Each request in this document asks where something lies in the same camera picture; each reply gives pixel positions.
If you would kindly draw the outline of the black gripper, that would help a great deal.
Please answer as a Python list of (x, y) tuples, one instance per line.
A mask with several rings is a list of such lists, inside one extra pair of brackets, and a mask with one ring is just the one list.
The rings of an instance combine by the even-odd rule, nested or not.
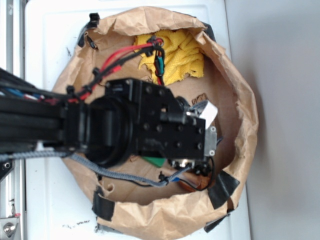
[(115, 116), (115, 150), (125, 159), (204, 159), (206, 122), (188, 113), (169, 88), (133, 78), (111, 80), (105, 97)]

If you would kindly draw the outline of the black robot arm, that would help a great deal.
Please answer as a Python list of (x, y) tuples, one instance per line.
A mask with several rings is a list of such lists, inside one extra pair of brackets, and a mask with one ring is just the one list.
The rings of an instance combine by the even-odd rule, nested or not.
[(83, 153), (110, 168), (129, 156), (170, 160), (205, 158), (205, 120), (170, 89), (134, 78), (111, 80), (91, 103), (25, 99), (30, 83), (0, 72), (0, 151), (33, 151), (37, 142), (59, 152)]

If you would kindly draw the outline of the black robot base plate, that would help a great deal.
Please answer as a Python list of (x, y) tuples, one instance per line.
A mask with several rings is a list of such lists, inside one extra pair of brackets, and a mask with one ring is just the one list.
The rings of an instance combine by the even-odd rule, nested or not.
[(12, 171), (14, 168), (13, 164), (13, 158), (8, 155), (1, 153), (0, 154), (0, 181), (5, 179), (8, 174)]

